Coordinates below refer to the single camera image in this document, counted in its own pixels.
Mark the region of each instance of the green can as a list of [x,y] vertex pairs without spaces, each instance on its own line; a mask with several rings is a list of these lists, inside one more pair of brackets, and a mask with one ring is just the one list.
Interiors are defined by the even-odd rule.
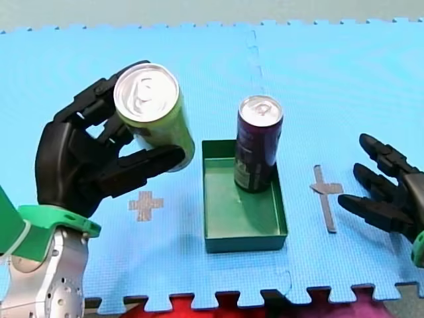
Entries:
[[117,112],[142,148],[176,145],[185,159],[168,172],[191,162],[195,146],[187,125],[177,79],[164,66],[137,64],[118,79],[113,92]]

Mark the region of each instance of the can pull tab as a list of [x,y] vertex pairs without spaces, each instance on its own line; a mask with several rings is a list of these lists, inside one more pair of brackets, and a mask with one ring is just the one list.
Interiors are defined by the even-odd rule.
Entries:
[[271,110],[271,105],[265,104],[265,103],[259,104],[255,107],[255,111],[261,116],[264,116],[270,110]]

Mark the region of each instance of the blue foam mat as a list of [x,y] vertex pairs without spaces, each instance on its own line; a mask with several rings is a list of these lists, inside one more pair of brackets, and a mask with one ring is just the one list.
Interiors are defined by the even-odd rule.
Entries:
[[[164,198],[150,222],[136,222],[130,200],[106,199],[93,220],[103,227],[89,244],[86,297],[100,313],[125,310],[123,297],[149,297],[147,310],[170,308],[169,295],[194,293],[194,308],[217,305],[215,292],[240,291],[240,306],[263,304],[260,290],[279,290],[308,303],[307,288],[328,286],[330,300],[354,301],[352,286],[375,286],[376,299],[395,299],[395,284],[424,271],[409,259],[410,244],[347,213],[330,197],[338,233],[328,235],[318,197],[309,189],[313,166],[347,193],[365,194],[352,176],[355,162],[373,168],[360,149],[366,132],[389,142],[424,168],[423,23],[290,26],[266,21],[178,28],[101,26],[22,29],[0,36],[2,156],[0,180],[15,205],[35,203],[33,163],[43,125],[72,97],[136,60],[167,66],[184,91],[197,153],[177,174],[141,190]],[[278,153],[289,237],[277,252],[208,255],[203,242],[201,141],[234,138],[237,107],[268,93],[286,112]],[[137,149],[135,144],[124,152]],[[0,269],[0,299],[9,283]]]

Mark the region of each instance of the gray tape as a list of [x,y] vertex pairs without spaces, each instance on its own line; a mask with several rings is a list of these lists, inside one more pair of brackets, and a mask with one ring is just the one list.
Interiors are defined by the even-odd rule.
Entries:
[[321,201],[321,207],[324,213],[325,225],[330,233],[336,233],[336,227],[334,225],[333,216],[330,210],[330,203],[328,195],[343,193],[343,186],[341,184],[326,184],[324,183],[323,172],[320,165],[313,167],[313,173],[315,174],[315,184],[311,184],[311,189],[319,194],[319,200]]
[[163,199],[153,199],[151,191],[140,191],[138,200],[129,201],[129,210],[137,211],[137,221],[145,222],[152,219],[152,209],[159,209],[164,206]]

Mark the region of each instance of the can top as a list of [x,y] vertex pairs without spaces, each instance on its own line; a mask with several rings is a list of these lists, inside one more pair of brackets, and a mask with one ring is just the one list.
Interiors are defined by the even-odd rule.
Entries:
[[167,115],[179,94],[176,78],[164,66],[143,63],[127,69],[119,77],[113,99],[122,116],[149,123]]
[[240,105],[241,118],[256,127],[269,127],[283,117],[283,107],[269,96],[250,96]]

